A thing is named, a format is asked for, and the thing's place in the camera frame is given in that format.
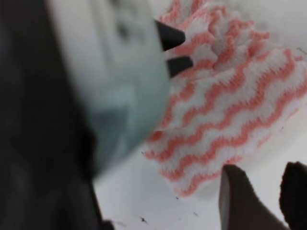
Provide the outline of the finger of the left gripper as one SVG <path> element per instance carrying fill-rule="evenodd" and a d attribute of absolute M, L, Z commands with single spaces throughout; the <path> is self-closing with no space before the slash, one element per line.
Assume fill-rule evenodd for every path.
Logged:
<path fill-rule="evenodd" d="M 184 72 L 185 70 L 193 67 L 192 59 L 187 56 L 169 59 L 166 64 L 168 67 L 170 78 L 173 78 L 178 74 Z"/>
<path fill-rule="evenodd" d="M 185 33 L 181 30 L 168 26 L 160 21 L 155 20 L 158 30 L 159 40 L 164 51 L 175 48 L 185 42 Z"/>

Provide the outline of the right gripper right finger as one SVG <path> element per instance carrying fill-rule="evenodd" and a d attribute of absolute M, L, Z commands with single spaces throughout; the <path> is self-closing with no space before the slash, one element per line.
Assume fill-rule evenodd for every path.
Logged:
<path fill-rule="evenodd" d="M 279 198 L 280 209 L 290 229 L 307 228 L 307 166 L 289 162 L 285 168 Z"/>

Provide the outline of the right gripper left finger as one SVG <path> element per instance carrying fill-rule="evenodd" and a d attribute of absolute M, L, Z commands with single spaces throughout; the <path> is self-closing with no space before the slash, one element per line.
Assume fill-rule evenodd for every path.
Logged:
<path fill-rule="evenodd" d="M 236 165 L 222 169 L 219 214 L 223 230 L 287 230 L 257 197 L 244 170 Z"/>

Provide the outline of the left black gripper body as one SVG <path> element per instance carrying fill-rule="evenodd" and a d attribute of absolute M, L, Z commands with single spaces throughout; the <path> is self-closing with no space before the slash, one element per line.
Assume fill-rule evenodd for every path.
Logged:
<path fill-rule="evenodd" d="M 94 180 L 162 119 L 159 29 L 146 0 L 1 1 L 1 229 L 113 229 Z"/>

